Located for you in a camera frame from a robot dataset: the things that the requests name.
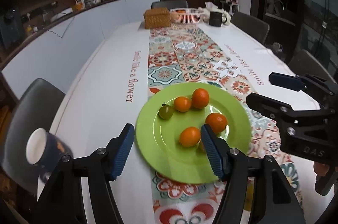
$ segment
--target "sink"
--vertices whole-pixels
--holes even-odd
[[[291,22],[291,21],[289,21],[289,20],[287,20],[287,19],[284,19],[284,18],[282,18],[282,17],[280,17],[280,16],[277,16],[277,15],[274,15],[274,14],[271,14],[271,13],[268,13],[268,12],[266,12],[265,15],[266,15],[267,17],[277,19],[277,20],[279,20],[279,21],[282,21],[282,22],[284,22],[284,23],[287,23],[287,24],[290,24],[290,25],[293,25],[293,26],[296,25],[295,23],[293,23],[293,22]]]

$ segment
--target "brown woven box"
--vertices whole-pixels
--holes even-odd
[[[153,8],[146,10],[143,14],[146,29],[154,29],[156,27],[170,26],[170,14],[166,7]]]

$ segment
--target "floral pattern tile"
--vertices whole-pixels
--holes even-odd
[[[224,51],[196,25],[152,29],[149,38],[148,97],[180,82],[200,82],[233,95],[251,123],[248,155],[272,155],[287,177],[300,205],[303,197],[298,172],[291,156],[280,150],[276,122],[251,110],[246,97],[255,92],[246,76]],[[226,183],[215,181],[191,185],[172,181],[151,170],[153,209],[156,224],[212,224]]]

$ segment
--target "patterned table runner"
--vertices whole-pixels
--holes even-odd
[[[223,61],[222,67],[215,64]],[[201,82],[226,90],[244,107],[251,122],[248,155],[275,157],[302,206],[298,173],[291,156],[279,147],[281,139],[275,121],[246,105],[255,92],[234,62],[196,25],[174,25],[151,29],[149,39],[148,98],[176,83]],[[191,185],[172,181],[152,170],[153,208],[156,224],[209,224],[217,212],[225,183],[215,181]]]

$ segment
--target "white tabletop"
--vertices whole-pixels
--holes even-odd
[[[318,104],[303,92],[272,86],[271,72],[294,75],[273,53],[252,37],[230,24],[221,28],[198,25],[216,42],[247,76],[255,90],[286,102],[295,110],[318,109]],[[90,155],[120,134],[126,123],[135,125],[139,111],[147,101],[149,30],[140,22],[122,25],[105,40],[84,65],[66,94],[55,116],[50,133],[57,135],[73,151],[74,157]],[[132,64],[139,62],[136,71]],[[126,98],[130,79],[137,79],[132,101]],[[322,197],[314,190],[313,163],[293,156],[304,197],[307,223],[322,214],[333,191]],[[149,166],[135,144],[122,176],[111,183],[114,198],[125,223],[154,223]],[[43,189],[38,183],[38,196]],[[95,223],[86,179],[82,193],[87,221]]]

